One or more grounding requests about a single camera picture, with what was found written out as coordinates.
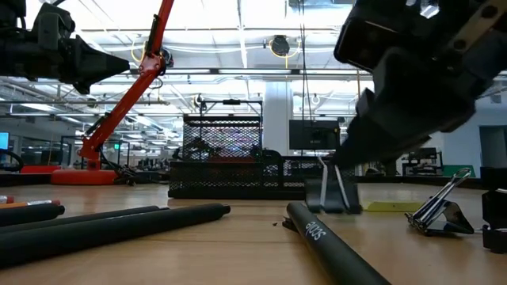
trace wooden table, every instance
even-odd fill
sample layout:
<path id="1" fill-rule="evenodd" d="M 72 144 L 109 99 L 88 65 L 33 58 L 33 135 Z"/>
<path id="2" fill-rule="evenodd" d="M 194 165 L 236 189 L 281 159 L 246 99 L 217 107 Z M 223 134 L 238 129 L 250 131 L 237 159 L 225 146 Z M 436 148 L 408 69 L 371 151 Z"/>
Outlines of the wooden table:
<path id="1" fill-rule="evenodd" d="M 362 184 L 363 200 L 426 200 L 438 188 Z M 449 197 L 474 227 L 481 191 Z M 0 188 L 18 201 L 60 199 L 64 216 L 159 205 L 182 207 L 209 200 L 167 199 L 167 187 Z M 221 201 L 232 212 L 217 222 L 156 234 L 0 271 L 0 283 L 36 285 L 327 284 L 299 235 L 281 226 L 287 201 Z M 322 220 L 393 284 L 507 284 L 507 255 L 482 247 L 480 234 L 423 237 L 402 213 L 323 215 Z"/>

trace black monitor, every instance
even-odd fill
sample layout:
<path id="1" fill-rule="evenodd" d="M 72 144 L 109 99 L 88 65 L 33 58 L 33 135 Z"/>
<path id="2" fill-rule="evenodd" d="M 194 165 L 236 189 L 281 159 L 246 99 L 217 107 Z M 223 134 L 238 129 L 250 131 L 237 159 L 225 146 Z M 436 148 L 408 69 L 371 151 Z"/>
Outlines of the black monitor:
<path id="1" fill-rule="evenodd" d="M 338 121 L 289 120 L 289 149 L 336 150 L 340 145 Z"/>

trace glass wall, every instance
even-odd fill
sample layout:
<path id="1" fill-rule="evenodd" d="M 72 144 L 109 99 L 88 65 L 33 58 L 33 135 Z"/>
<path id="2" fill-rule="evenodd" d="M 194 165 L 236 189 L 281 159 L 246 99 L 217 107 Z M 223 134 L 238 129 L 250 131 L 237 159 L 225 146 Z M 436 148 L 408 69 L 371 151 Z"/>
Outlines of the glass wall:
<path id="1" fill-rule="evenodd" d="M 23 138 L 21 141 L 21 158 L 26 165 L 60 165 L 69 164 L 71 145 L 50 142 L 42 139 Z"/>

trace yellow cable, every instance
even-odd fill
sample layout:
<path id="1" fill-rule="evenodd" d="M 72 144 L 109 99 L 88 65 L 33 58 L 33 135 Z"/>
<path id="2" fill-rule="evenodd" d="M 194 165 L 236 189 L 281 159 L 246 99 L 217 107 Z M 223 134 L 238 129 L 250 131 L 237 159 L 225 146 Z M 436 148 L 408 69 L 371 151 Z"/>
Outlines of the yellow cable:
<path id="1" fill-rule="evenodd" d="M 274 51 L 273 51 L 273 47 L 271 46 L 271 43 L 273 42 L 273 40 L 270 40 L 269 41 L 269 50 L 271 51 L 271 53 L 273 55 L 275 55 L 276 57 L 278 58 L 281 58 L 281 59 L 288 59 L 288 58 L 291 58 L 292 56 L 294 56 L 295 54 L 297 54 L 299 52 L 299 48 L 301 47 L 301 42 L 298 42 L 298 48 L 294 51 L 294 53 L 292 53 L 291 55 L 286 55 L 286 56 L 279 56 L 277 55 Z"/>
<path id="2" fill-rule="evenodd" d="M 143 60 L 143 58 L 138 59 L 138 58 L 135 57 L 135 55 L 134 55 L 134 45 L 135 45 L 135 40 L 132 41 L 132 47 L 130 49 L 130 55 L 132 56 L 132 58 L 136 62 L 140 63 Z M 143 43 L 143 57 L 144 57 L 145 47 L 146 47 L 146 41 Z"/>

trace white column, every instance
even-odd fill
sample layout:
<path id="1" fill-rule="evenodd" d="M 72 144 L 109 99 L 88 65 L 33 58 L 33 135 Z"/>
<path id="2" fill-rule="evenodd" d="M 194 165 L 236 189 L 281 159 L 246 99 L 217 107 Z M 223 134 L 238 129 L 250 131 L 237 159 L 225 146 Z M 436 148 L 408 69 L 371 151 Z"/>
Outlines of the white column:
<path id="1" fill-rule="evenodd" d="M 264 97 L 263 147 L 287 156 L 288 121 L 292 118 L 290 82 L 266 82 Z"/>

